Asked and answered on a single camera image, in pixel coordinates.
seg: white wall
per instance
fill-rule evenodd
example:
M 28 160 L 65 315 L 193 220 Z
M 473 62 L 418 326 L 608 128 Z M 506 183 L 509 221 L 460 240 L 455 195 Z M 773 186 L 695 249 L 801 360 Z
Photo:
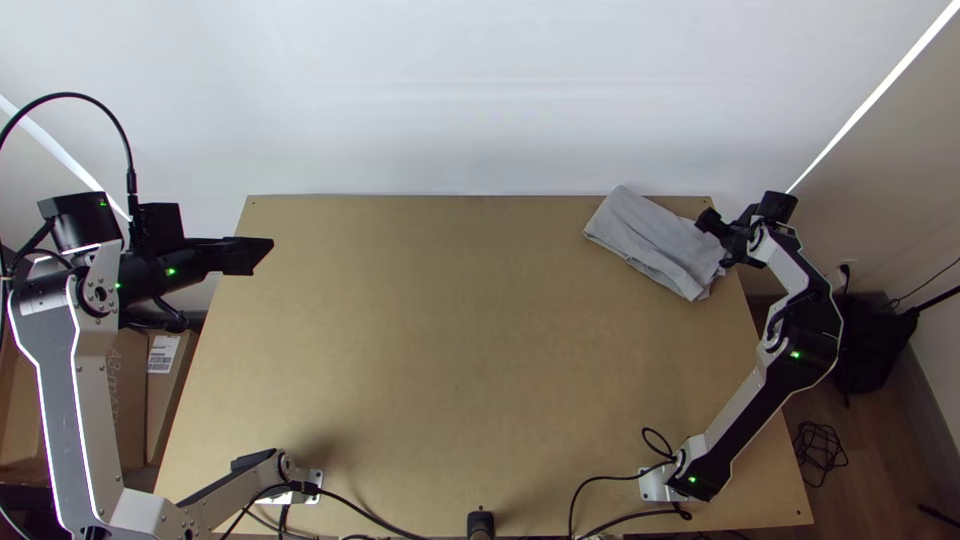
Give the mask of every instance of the white wall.
M 229 234 L 262 193 L 626 182 L 710 194 L 732 214 L 790 185 L 945 4 L 16 2 L 0 18 L 0 94 L 107 103 L 143 199 L 180 202 L 195 236 Z M 34 118 L 122 195 L 121 152 L 95 110 Z M 37 224 L 38 196 L 80 188 L 57 167 L 3 152 L 9 243 Z
M 960 257 L 960 20 L 955 17 L 797 188 L 791 221 L 821 270 L 859 259 L 852 290 L 906 294 Z M 960 265 L 903 301 L 960 284 Z M 911 346 L 960 447 L 960 297 Z

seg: black cable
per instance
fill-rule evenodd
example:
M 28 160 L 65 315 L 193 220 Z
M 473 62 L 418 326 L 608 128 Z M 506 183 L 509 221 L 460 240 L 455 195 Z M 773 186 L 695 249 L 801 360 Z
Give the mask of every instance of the black cable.
M 280 509 L 280 519 L 277 520 L 277 540 L 283 540 L 283 533 L 287 531 L 287 514 L 290 513 L 290 505 L 285 504 Z
M 13 260 L 10 261 L 10 266 L 4 266 L 8 275 L 12 276 L 16 272 L 17 265 L 20 264 L 20 260 L 23 259 L 28 253 L 36 249 L 40 242 L 46 238 L 47 234 L 53 230 L 53 221 L 44 220 L 43 225 L 37 229 L 37 232 L 33 233 L 33 236 L 27 240 L 27 243 L 20 248 L 20 251 L 16 252 L 13 255 Z
M 277 488 L 280 488 L 280 487 L 285 487 L 285 488 L 287 488 L 288 490 L 291 489 L 291 488 L 290 488 L 290 484 L 288 484 L 288 483 L 273 484 L 273 485 L 270 485 L 270 486 L 267 486 L 267 487 L 261 489 L 256 495 L 254 495 L 253 498 L 250 499 L 250 502 L 248 502 L 247 504 L 245 504 L 245 505 L 243 506 L 243 508 L 240 509 L 240 513 L 237 514 L 237 518 L 233 520 L 233 523 L 231 523 L 229 527 L 227 527 L 227 531 L 224 532 L 224 533 L 220 536 L 220 540 L 226 540 L 226 538 L 227 538 L 228 536 L 230 536 L 230 533 L 232 533 L 232 532 L 233 532 L 233 529 L 235 529 L 235 528 L 237 527 L 237 523 L 240 523 L 240 520 L 243 519 L 243 516 L 246 516 L 246 515 L 248 515 L 248 514 L 251 515 L 251 516 L 253 515 L 253 514 L 250 513 L 250 507 L 253 506 L 253 503 L 255 503 L 255 502 L 257 502 L 258 500 L 260 500 L 260 497 L 263 497 L 266 493 L 268 493 L 268 492 L 270 492 L 270 491 L 273 491 L 273 490 L 275 490 L 275 489 L 277 489 Z
M 590 529 L 590 532 L 580 536 L 580 538 L 589 538 L 591 536 L 600 534 L 603 531 L 609 529 L 610 527 L 613 527 L 614 525 L 619 525 L 624 521 L 630 521 L 631 519 L 638 519 L 638 518 L 648 517 L 648 516 L 660 516 L 663 514 L 677 514 L 684 521 L 690 521 L 691 519 L 693 519 L 693 514 L 691 514 L 690 512 L 687 512 L 683 508 L 680 508 L 679 503 L 673 503 L 673 508 L 671 508 L 670 510 L 648 510 L 646 512 L 635 512 L 633 514 L 620 516 L 617 519 L 610 520 L 604 523 L 603 525 L 600 525 L 599 527 L 594 527 L 593 529 Z
M 117 117 L 114 116 L 110 109 L 106 105 L 100 103 L 92 97 L 81 94 L 79 92 L 56 92 L 53 94 L 47 94 L 45 96 L 38 97 L 37 99 L 27 103 L 20 108 L 13 116 L 10 117 L 10 120 L 7 121 L 7 124 L 3 126 L 3 130 L 0 131 L 0 148 L 3 148 L 3 143 L 7 140 L 7 136 L 10 135 L 10 132 L 13 131 L 13 128 L 17 125 L 17 122 L 23 119 L 27 114 L 30 113 L 33 109 L 36 109 L 40 105 L 48 101 L 53 101 L 55 99 L 61 98 L 75 98 L 81 99 L 88 103 L 96 105 L 101 111 L 104 112 L 113 122 L 113 127 L 117 128 L 117 133 L 120 134 L 120 140 L 123 142 L 123 151 L 127 157 L 127 194 L 136 195 L 137 194 L 137 175 L 133 169 L 133 152 L 130 151 L 130 141 L 127 139 L 127 134 L 123 131 L 123 126 L 120 125 L 120 121 L 117 120 Z
M 650 439 L 647 438 L 647 433 L 653 433 L 654 435 L 656 435 L 657 438 L 660 439 L 660 442 L 662 442 L 663 445 L 667 447 L 667 449 L 663 450 L 663 449 L 657 448 L 657 446 L 652 442 L 650 442 Z M 643 436 L 643 442 L 647 443 L 647 446 L 649 446 L 651 450 L 653 450 L 657 454 L 660 454 L 661 457 L 664 457 L 666 459 L 673 461 L 674 459 L 673 447 L 670 446 L 670 443 L 667 442 L 667 439 L 664 438 L 664 436 L 661 435 L 659 431 L 653 428 L 645 427 L 640 430 L 640 435 Z
M 843 296 L 846 296 L 847 292 L 850 291 L 850 265 L 844 263 L 844 264 L 841 264 L 839 268 L 844 278 L 846 278 L 843 280 Z
M 63 265 L 63 267 L 66 268 L 67 270 L 70 270 L 73 268 L 73 265 L 70 264 L 70 261 L 68 261 L 66 257 L 64 257 L 63 255 L 60 255 L 56 251 L 44 249 L 44 248 L 33 248 L 30 251 L 27 251 L 26 253 L 17 253 L 16 257 L 19 257 L 19 258 L 14 258 L 13 262 L 10 263 L 11 273 L 16 272 L 17 265 L 20 264 L 27 255 L 46 255 L 47 257 L 52 257 L 56 259 L 57 262 Z
M 10 514 L 7 513 L 6 507 L 3 506 L 2 504 L 0 504 L 0 514 L 3 514 L 3 519 L 7 520 L 7 523 L 10 524 L 10 528 L 17 531 L 17 534 L 19 534 L 20 537 L 23 538 L 23 540 L 34 540 L 33 535 L 28 533 L 26 529 L 18 525 L 17 522 L 14 521 L 12 517 L 10 517 Z
M 835 468 L 846 467 L 850 464 L 847 453 L 840 444 L 837 430 L 827 424 L 801 422 L 797 426 L 797 435 L 793 438 L 794 453 L 799 465 L 810 465 L 822 471 L 820 480 L 811 482 L 806 475 L 803 481 L 812 488 L 819 488 L 827 479 L 827 473 Z
M 725 532 L 725 533 L 727 533 L 727 534 L 730 534 L 730 535 L 733 535 L 733 536 L 736 536 L 736 537 L 739 538 L 740 540 L 750 540 L 750 537 L 749 537 L 749 536 L 743 534 L 743 533 L 740 532 L 740 531 L 732 531 L 732 530 L 729 530 L 729 529 L 728 529 L 728 530 L 725 530 L 725 531 L 723 531 L 723 532 Z
M 663 446 L 666 447 L 666 449 L 660 448 L 656 444 L 650 441 L 648 435 L 651 433 L 655 435 L 658 439 L 660 439 L 660 442 L 663 443 Z M 650 473 L 651 471 L 659 469 L 660 467 L 663 467 L 664 465 L 669 465 L 671 463 L 677 462 L 677 458 L 674 456 L 673 446 L 670 445 L 670 442 L 667 441 L 666 437 L 661 435 L 659 431 L 653 428 L 644 427 L 642 430 L 640 430 L 640 435 L 643 437 L 643 441 L 647 443 L 647 446 L 650 447 L 650 450 L 653 450 L 654 453 L 660 455 L 661 457 L 666 458 L 666 461 L 661 461 L 660 463 L 657 463 L 656 465 L 648 469 L 645 469 L 637 474 L 630 475 L 630 476 L 594 476 L 591 478 L 587 478 L 586 480 L 581 482 L 580 486 L 577 487 L 577 490 L 573 493 L 573 498 L 570 499 L 570 509 L 567 513 L 567 538 L 569 540 L 573 540 L 573 509 L 577 503 L 577 496 L 580 495 L 580 491 L 582 491 L 583 488 L 587 486 L 587 484 L 591 482 L 596 482 L 598 480 L 637 480 L 639 478 L 642 478 L 644 475 Z
M 176 333 L 183 332 L 184 330 L 187 329 L 188 326 L 190 326 L 190 319 L 188 319 L 187 316 L 184 315 L 182 311 L 177 311 L 176 308 L 168 304 L 167 301 L 164 300 L 162 297 L 154 296 L 153 303 L 156 304 L 158 308 L 162 309 L 168 315 L 172 316 L 177 320 L 176 326 L 170 326 L 167 328 L 171 332 L 176 332 Z
M 590 478 L 587 478 L 583 482 L 581 482 L 577 490 L 573 492 L 573 498 L 570 499 L 570 510 L 567 512 L 567 538 L 571 540 L 573 539 L 573 508 L 577 504 L 577 497 L 580 495 L 580 491 L 582 491 L 583 488 L 587 486 L 587 484 L 591 482 L 596 482 L 598 480 L 637 480 L 639 478 L 642 478 L 644 475 L 650 473 L 651 471 L 659 469 L 664 465 L 669 465 L 673 462 L 674 462 L 673 458 L 666 461 L 661 461 L 660 463 L 657 463 L 656 465 L 654 465 L 653 467 L 650 467 L 649 469 L 645 469 L 642 472 L 639 472 L 637 474 L 633 474 L 630 476 L 592 476 Z
M 120 121 L 117 120 L 117 117 L 114 116 L 114 114 L 110 111 L 110 109 L 107 108 L 106 105 L 86 94 L 81 94 L 79 92 L 56 92 L 38 97 L 37 99 L 21 107 L 19 111 L 10 117 L 10 120 L 7 121 L 6 125 L 3 126 L 3 130 L 0 131 L 0 148 L 3 148 L 3 143 L 7 140 L 7 137 L 10 135 L 10 132 L 13 131 L 13 128 L 17 125 L 17 122 L 27 116 L 30 111 L 48 101 L 61 98 L 74 98 L 92 103 L 110 118 L 110 121 L 113 123 L 113 127 L 117 129 L 117 133 L 120 135 L 120 141 L 123 143 L 123 151 L 127 159 L 127 211 L 130 213 L 130 218 L 132 220 L 130 223 L 130 244 L 134 249 L 140 247 L 140 202 L 137 194 L 137 172 L 133 167 L 133 152 L 130 150 L 130 141 L 127 139 L 126 132 L 123 131 L 123 126 L 120 125 Z
M 413 533 L 411 533 L 411 532 L 405 531 L 405 530 L 401 529 L 400 527 L 397 527 L 396 525 L 393 525 L 393 524 L 391 524 L 391 523 L 388 523 L 388 522 L 386 522 L 386 521 L 378 518 L 377 516 L 375 516 L 375 515 L 367 512 L 367 511 L 364 510 L 363 508 L 360 508 L 360 507 L 357 506 L 356 504 L 348 501 L 347 499 L 344 499 L 343 497 L 341 497 L 340 495 L 337 495 L 336 493 L 332 493 L 332 492 L 327 491 L 327 490 L 325 490 L 325 489 L 319 489 L 319 488 L 317 488 L 317 492 L 318 492 L 320 495 L 326 495 L 327 497 L 330 497 L 331 499 L 333 499 L 333 500 L 335 500 L 335 501 L 338 501 L 338 502 L 340 502 L 340 503 L 342 503 L 342 504 L 345 504 L 346 506 L 350 507 L 350 509 L 353 510 L 354 512 L 356 512 L 356 513 L 360 514 L 361 516 L 367 518 L 368 520 L 376 523 L 377 525 L 383 527 L 384 529 L 392 532 L 393 534 L 397 534 L 397 535 L 403 536 L 403 537 L 405 537 L 405 538 L 409 538 L 410 540 L 429 540 L 429 539 L 426 538 L 426 537 L 423 537 L 423 536 L 420 536 L 420 535 L 413 534 Z
M 924 281 L 923 283 L 921 283 L 919 286 L 915 287 L 912 291 L 908 292 L 907 294 L 905 294 L 905 295 L 903 295 L 903 296 L 898 296 L 897 298 L 894 298 L 894 299 L 890 300 L 889 302 L 887 302 L 887 304 L 886 304 L 886 306 L 885 306 L 885 307 L 889 307 L 889 309 L 888 309 L 887 311 L 890 312 L 890 311 L 893 311 L 893 310 L 897 309 L 898 307 L 900 307 L 900 302 L 902 302 L 903 300 L 905 300 L 905 299 L 909 298 L 910 296 L 912 296 L 913 293 L 915 293 L 915 292 L 919 291 L 920 289 L 922 289 L 922 288 L 926 287 L 927 285 L 929 285 L 933 280 L 935 280 L 935 279 L 937 279 L 938 277 L 940 277 L 944 272 L 946 272 L 947 270 L 949 270 L 949 269 L 953 268 L 954 266 L 956 266 L 957 263 L 960 263 L 960 257 L 957 257 L 956 259 L 953 260 L 952 263 L 948 264 L 947 266 L 944 266 L 939 272 L 937 272 L 936 274 L 934 274 L 930 279 L 928 279 L 928 280 Z
M 285 538 L 293 538 L 294 540 L 317 540 L 317 537 L 316 537 L 316 536 L 303 536 L 302 534 L 295 534 L 295 533 L 292 533 L 292 532 L 290 532 L 290 531 L 282 531 L 282 532 L 281 532 L 279 527 L 277 527 L 277 526 L 274 525 L 273 523 L 270 523 L 269 521 L 263 519 L 262 517 L 254 514 L 253 512 L 247 511 L 246 514 L 247 514 L 248 516 L 250 516 L 250 518 L 253 519 L 254 521 L 256 521 L 257 523 L 263 525 L 264 527 L 270 529 L 271 531 L 273 531 L 273 532 L 275 532 L 275 533 L 277 533 L 277 534 L 282 534 L 283 537 L 285 537 Z

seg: gray cloth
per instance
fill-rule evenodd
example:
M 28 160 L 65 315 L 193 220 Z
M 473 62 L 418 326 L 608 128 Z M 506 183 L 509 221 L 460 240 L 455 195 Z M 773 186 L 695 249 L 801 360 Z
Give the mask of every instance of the gray cloth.
M 710 283 L 725 273 L 716 237 L 624 186 L 603 200 L 583 234 L 690 301 L 710 296 Z

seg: power cord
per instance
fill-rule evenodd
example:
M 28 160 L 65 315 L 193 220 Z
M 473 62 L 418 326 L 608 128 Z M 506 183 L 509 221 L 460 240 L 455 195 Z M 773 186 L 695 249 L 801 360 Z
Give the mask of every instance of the power cord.
M 722 531 L 722 534 L 729 534 L 731 536 L 736 536 L 740 540 L 750 540 L 749 536 L 739 531 L 726 530 L 726 531 Z M 691 538 L 690 540 L 711 540 L 711 539 L 705 533 L 697 531 L 697 535 Z
M 287 490 L 289 491 L 289 490 L 291 489 L 290 485 L 291 485 L 290 483 L 273 484 L 273 485 L 267 486 L 267 487 L 261 489 L 259 492 L 257 492 L 257 494 L 254 495 L 253 498 L 250 499 L 250 502 L 248 502 L 247 504 L 243 505 L 243 508 L 240 509 L 240 513 L 237 515 L 236 519 L 233 520 L 233 523 L 231 523 L 230 526 L 227 527 L 226 532 L 224 532 L 222 535 L 220 535 L 220 540 L 226 540 L 226 538 L 227 538 L 228 536 L 230 536 L 230 533 L 232 533 L 232 532 L 233 532 L 233 529 L 235 529 L 235 528 L 237 527 L 237 524 L 240 523 L 240 520 L 243 519 L 243 516 L 246 516 L 246 515 L 251 515 L 251 516 L 252 516 L 252 515 L 253 515 L 253 514 L 250 514 L 250 507 L 253 506 L 253 503 L 255 503 L 255 502 L 257 502 L 258 500 L 260 500 L 260 498 L 263 497 L 264 495 L 266 495 L 267 493 L 269 493 L 269 492 L 271 492 L 271 491 L 274 491 L 274 490 L 276 490 L 276 489 L 285 487 L 285 488 L 287 488 Z
M 637 473 L 637 474 L 634 474 L 634 475 L 630 475 L 630 476 L 593 476 L 593 477 L 587 478 L 586 480 L 584 480 L 583 482 L 581 482 L 581 483 L 580 483 L 580 486 L 577 487 L 577 490 L 573 493 L 573 497 L 570 499 L 570 510 L 569 510 L 568 513 L 567 513 L 567 538 L 568 538 L 568 540 L 575 540 L 575 539 L 574 539 L 574 536 L 573 536 L 573 509 L 574 509 L 574 507 L 576 506 L 577 497 L 580 495 L 580 492 L 583 490 L 583 488 L 586 487 L 588 484 L 590 484 L 590 483 L 592 483 L 592 482 L 599 481 L 599 480 L 617 480 L 617 481 L 637 480 L 637 479 L 640 479 L 640 478 L 642 478 L 643 476 L 649 474 L 650 472 L 655 471 L 655 470 L 659 469 L 660 467 L 663 467 L 664 465 L 669 465 L 669 464 L 671 464 L 671 463 L 676 463 L 676 462 L 677 462 L 677 458 L 675 457 L 674 452 L 673 452 L 673 447 L 670 446 L 670 443 L 667 442 L 667 439 L 666 439 L 663 435 L 661 435 L 660 432 L 658 432 L 658 431 L 655 430 L 655 429 L 649 428 L 649 427 L 644 427 L 644 428 L 640 431 L 640 434 L 641 434 L 641 436 L 643 437 L 643 441 L 644 441 L 645 443 L 647 443 L 647 446 L 650 447 L 650 449 L 653 450 L 654 453 L 656 453 L 656 454 L 658 454 L 658 455 L 660 455 L 661 457 L 664 457 L 664 458 L 666 458 L 666 459 L 665 459 L 664 461 L 661 461 L 660 463 L 657 463 L 656 465 L 654 465 L 654 466 L 652 466 L 652 467 L 650 467 L 650 468 L 648 468 L 648 469 L 644 469 L 643 471 L 641 471 L 641 472 L 639 472 L 639 473 Z M 656 438 L 660 439 L 660 442 L 663 443 L 663 446 L 664 446 L 665 448 L 658 447 L 656 444 L 654 444 L 653 442 L 651 442 L 651 441 L 650 441 L 650 438 L 649 438 L 649 435 L 651 435 L 651 434 L 654 435 L 654 436 L 656 436 Z M 598 527 L 594 527 L 593 529 L 590 530 L 590 532 L 588 532 L 588 533 L 586 533 L 586 534 L 584 534 L 584 535 L 581 535 L 580 538 L 587 538 L 587 537 L 590 537 L 590 536 L 594 536 L 594 535 L 596 535 L 596 534 L 599 534 L 599 533 L 603 532 L 604 530 L 606 530 L 606 529 L 608 529 L 608 528 L 610 528 L 610 527 L 613 527 L 614 525 L 617 525 L 617 524 L 619 524 L 619 523 L 623 523 L 624 521 L 629 521 L 629 520 L 631 520 L 631 519 L 637 519 L 637 518 L 642 518 L 642 517 L 647 517 L 647 516 L 657 516 L 657 515 L 662 515 L 662 514 L 677 514 L 677 515 L 679 515 L 679 516 L 680 516 L 683 520 L 685 520 L 685 521 L 689 521 L 689 520 L 693 519 L 693 515 L 692 515 L 690 512 L 682 509 L 682 508 L 680 507 L 680 504 L 678 504 L 678 503 L 673 503 L 673 508 L 672 508 L 672 509 L 669 509 L 669 510 L 666 510 L 666 509 L 664 509 L 664 510 L 648 510 L 648 511 L 646 511 L 646 512 L 636 512 L 636 513 L 633 513 L 633 514 L 627 514 L 627 515 L 625 515 L 625 516 L 618 517 L 618 518 L 616 518 L 616 519 L 613 519 L 613 520 L 611 520 L 611 521 L 608 521 L 607 523 L 604 523 L 603 525 L 600 525 L 600 526 L 598 526 Z
M 48 101 L 64 98 L 80 99 L 95 105 L 98 109 L 103 111 L 107 117 L 110 118 L 110 122 L 113 123 L 113 127 L 116 128 L 117 133 L 120 135 L 120 141 L 123 143 L 123 152 L 127 158 L 127 211 L 130 213 L 130 218 L 133 220 L 133 222 L 130 224 L 130 242 L 134 247 L 139 247 L 140 203 L 137 199 L 137 172 L 133 168 L 133 152 L 130 150 L 130 141 L 127 139 L 126 132 L 123 131 L 123 126 L 120 125 L 120 120 L 117 119 L 117 117 L 110 111 L 110 109 L 107 108 L 106 105 L 86 94 L 81 94 L 79 92 L 56 92 L 53 94 L 47 94 L 46 96 L 38 97 L 37 99 L 21 107 L 19 111 L 10 117 L 10 120 L 7 121 L 6 125 L 3 126 L 3 130 L 0 131 L 0 148 L 3 148 L 3 143 L 7 140 L 7 137 L 10 135 L 10 132 L 13 131 L 13 128 L 16 127 L 17 122 L 27 116 L 30 111 Z
M 287 490 L 289 490 L 289 491 L 295 491 L 295 492 L 297 492 L 297 493 L 303 493 L 303 494 L 305 494 L 305 495 L 310 495 L 310 496 L 321 495 L 321 496 L 329 497 L 329 498 L 331 498 L 331 499 L 333 499 L 333 500 L 335 500 L 335 501 L 337 501 L 337 502 L 339 502 L 339 503 L 347 506 L 348 508 L 350 508 L 350 509 L 353 510 L 354 512 L 356 512 L 356 513 L 360 514 L 361 516 L 365 517 L 367 520 L 372 521 L 373 523 L 376 523 L 376 524 L 379 525 L 380 527 L 383 527 L 384 529 L 392 532 L 393 534 L 396 534 L 396 535 L 398 535 L 398 536 L 402 536 L 402 537 L 404 537 L 404 538 L 408 538 L 409 540 L 429 540 L 428 538 L 426 538 L 426 537 L 424 537 L 424 536 L 420 536 L 420 535 L 414 534 L 414 533 L 412 533 L 412 532 L 405 531 L 405 530 L 401 529 L 400 527 L 397 527 L 396 525 L 393 525 L 392 523 L 390 523 L 390 522 L 388 522 L 388 521 L 386 521 L 386 520 L 383 520 L 383 519 L 381 519 L 381 518 L 378 518 L 377 516 L 371 514 L 370 512 L 367 512 L 367 511 L 364 510 L 363 508 L 360 508 L 359 506 L 357 506 L 356 504 L 354 504 L 354 503 L 351 502 L 350 500 L 348 500 L 348 499 L 346 499 L 346 498 L 344 498 L 344 497 L 341 497 L 340 495 L 337 495 L 336 493 L 333 493 L 332 491 L 327 491 L 327 490 L 325 490 L 325 489 L 321 489 L 320 486 L 318 486 L 317 484 L 314 484 L 314 483 L 312 483 L 312 482 L 287 482 L 287 483 L 283 483 L 283 484 L 274 484 L 274 485 L 272 485 L 272 486 L 268 486 L 268 487 L 262 489 L 259 493 L 257 493 L 256 495 L 254 495 L 252 499 L 250 499 L 250 502 L 248 502 L 246 505 L 244 505 L 243 508 L 240 509 L 240 514 L 236 517 L 236 519 L 233 520 L 233 523 L 231 523 L 231 524 L 230 524 L 230 527 L 227 528 L 227 531 L 226 531 L 225 533 L 223 533 L 223 535 L 220 537 L 220 540 L 225 540 L 228 536 L 230 536 L 230 533 L 233 532 L 233 529 L 234 529 L 234 528 L 236 528 L 237 523 L 239 523 L 240 520 L 243 519 L 243 516 L 246 516 L 246 515 L 249 515 L 250 517 L 254 518 L 254 520 L 256 520 L 256 521 L 259 522 L 260 524 L 266 526 L 267 528 L 273 530 L 274 532 L 276 532 L 276 533 L 278 533 L 278 534 L 282 534 L 282 535 L 284 535 L 284 536 L 286 536 L 286 537 L 288 537 L 288 538 L 295 538 L 295 539 L 297 539 L 297 540 L 315 540 L 315 538 L 310 538 L 310 537 L 301 536 L 301 535 L 295 535 L 295 534 L 292 534 L 292 533 L 289 533 L 289 532 L 281 531 L 279 527 L 275 527 L 275 526 L 269 524 L 269 523 L 266 522 L 265 520 L 261 519 L 259 516 L 256 516 L 256 515 L 254 515 L 253 513 L 250 512 L 250 507 L 253 506 L 253 504 L 254 504 L 255 502 L 257 502 L 257 500 L 259 500 L 261 497 L 263 497 L 264 494 L 266 494 L 267 492 L 270 492 L 270 491 L 272 491 L 272 490 L 275 490 L 275 489 L 277 489 L 277 488 L 281 488 L 281 487 L 286 487 Z M 365 536 L 365 535 L 351 535 L 351 537 L 353 537 L 353 538 L 365 538 L 366 536 Z
M 930 279 L 924 281 L 923 283 L 921 283 L 920 285 L 918 285 L 917 287 L 915 287 L 912 291 L 908 292 L 907 294 L 905 294 L 905 295 L 903 295 L 903 296 L 899 296 L 899 297 L 897 297 L 897 298 L 891 299 L 889 302 L 887 302 L 887 303 L 884 305 L 884 307 L 887 308 L 887 313 L 889 313 L 889 312 L 897 309 L 898 307 L 900 307 L 900 302 L 901 302 L 901 301 L 906 300 L 906 299 L 909 298 L 910 296 L 913 296 L 913 293 L 919 291 L 920 289 L 922 289 L 922 288 L 926 287 L 927 285 L 929 285 L 930 283 L 932 283 L 933 280 L 935 280 L 935 279 L 937 279 L 938 277 L 940 277 L 941 275 L 943 275 L 944 272 L 946 272 L 947 270 L 949 270 L 949 269 L 953 268 L 954 266 L 956 266 L 957 263 L 960 263 L 960 257 L 957 257 L 956 259 L 953 260 L 952 263 L 948 264 L 947 266 L 944 266 L 939 272 L 937 272 L 936 274 L 934 274 L 933 276 L 931 276 Z
M 290 505 L 283 505 L 283 508 L 280 509 L 280 519 L 277 520 L 277 527 L 280 529 L 277 531 L 277 540 L 283 540 L 283 533 L 287 532 L 287 514 L 289 513 Z
M 803 475 L 804 483 L 812 488 L 823 486 L 827 473 L 833 469 L 850 464 L 850 459 L 840 444 L 837 430 L 828 424 L 809 421 L 800 423 L 797 426 L 797 436 L 793 438 L 793 448 L 799 465 L 810 465 L 822 471 L 820 480 L 816 482 L 811 482 Z

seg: black robot arm segment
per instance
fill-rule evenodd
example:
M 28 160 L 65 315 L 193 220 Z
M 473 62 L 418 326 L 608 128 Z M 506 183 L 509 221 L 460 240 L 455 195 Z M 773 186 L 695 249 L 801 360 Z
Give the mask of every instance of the black robot arm segment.
M 101 192 L 55 197 L 38 203 L 58 251 L 78 261 L 73 273 L 83 282 L 91 261 L 86 257 L 95 248 L 122 239 L 113 212 Z M 253 275 L 253 268 L 273 249 L 266 238 L 226 237 L 185 238 L 180 208 L 175 203 L 151 203 L 137 207 L 139 247 L 121 255 L 115 287 L 119 306 L 103 302 L 101 292 L 80 295 L 91 315 L 105 314 L 113 307 L 131 305 L 189 287 L 203 281 L 210 272 L 226 275 Z
M 729 481 L 734 459 L 786 400 L 833 368 L 843 322 L 830 283 L 801 255 L 795 231 L 785 224 L 795 205 L 794 197 L 767 192 L 733 223 L 720 221 L 713 209 L 697 221 L 727 249 L 722 264 L 767 267 L 787 295 L 767 314 L 747 380 L 703 434 L 684 442 L 676 463 L 641 480 L 647 500 L 712 499 Z

